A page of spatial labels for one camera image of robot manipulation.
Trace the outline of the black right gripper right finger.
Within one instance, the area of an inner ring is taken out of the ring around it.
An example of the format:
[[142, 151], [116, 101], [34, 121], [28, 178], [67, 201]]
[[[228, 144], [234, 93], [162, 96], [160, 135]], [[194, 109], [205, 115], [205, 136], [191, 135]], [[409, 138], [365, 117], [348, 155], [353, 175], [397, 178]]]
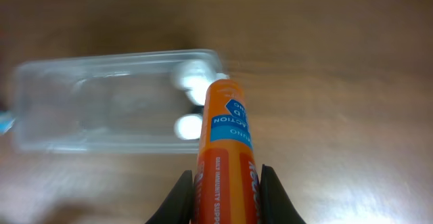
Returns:
[[288, 197], [275, 170], [262, 165], [260, 205], [264, 224], [306, 224]]

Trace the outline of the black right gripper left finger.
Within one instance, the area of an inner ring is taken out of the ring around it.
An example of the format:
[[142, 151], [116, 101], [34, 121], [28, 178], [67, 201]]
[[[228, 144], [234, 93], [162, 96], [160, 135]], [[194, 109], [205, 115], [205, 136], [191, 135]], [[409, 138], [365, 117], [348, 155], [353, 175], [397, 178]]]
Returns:
[[190, 224], [193, 213], [193, 173], [184, 171], [158, 210], [145, 224]]

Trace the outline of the orange tablet tube white cap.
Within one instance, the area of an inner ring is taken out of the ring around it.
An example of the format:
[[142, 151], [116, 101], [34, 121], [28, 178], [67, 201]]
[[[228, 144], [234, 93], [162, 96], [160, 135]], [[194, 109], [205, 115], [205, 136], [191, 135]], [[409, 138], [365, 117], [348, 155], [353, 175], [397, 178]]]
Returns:
[[231, 79], [215, 81], [206, 92], [191, 222], [261, 223], [259, 189], [244, 92]]

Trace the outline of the dark bottle white cap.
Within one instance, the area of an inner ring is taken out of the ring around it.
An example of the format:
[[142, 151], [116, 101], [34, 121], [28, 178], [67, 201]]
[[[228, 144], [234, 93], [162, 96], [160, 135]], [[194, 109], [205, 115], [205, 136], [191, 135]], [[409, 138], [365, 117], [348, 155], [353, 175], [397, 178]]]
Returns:
[[178, 118], [174, 124], [175, 135], [182, 140], [196, 140], [200, 138], [202, 129], [201, 114], [186, 114]]

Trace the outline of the clear capped spray bottle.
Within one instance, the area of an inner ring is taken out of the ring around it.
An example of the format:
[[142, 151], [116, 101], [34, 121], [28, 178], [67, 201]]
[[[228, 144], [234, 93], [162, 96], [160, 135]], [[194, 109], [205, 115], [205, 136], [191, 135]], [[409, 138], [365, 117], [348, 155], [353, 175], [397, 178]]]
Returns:
[[184, 91], [187, 98], [197, 106], [203, 106], [209, 86], [220, 79], [228, 79], [229, 75], [217, 72], [204, 60], [188, 60], [176, 65], [172, 73], [173, 85]]

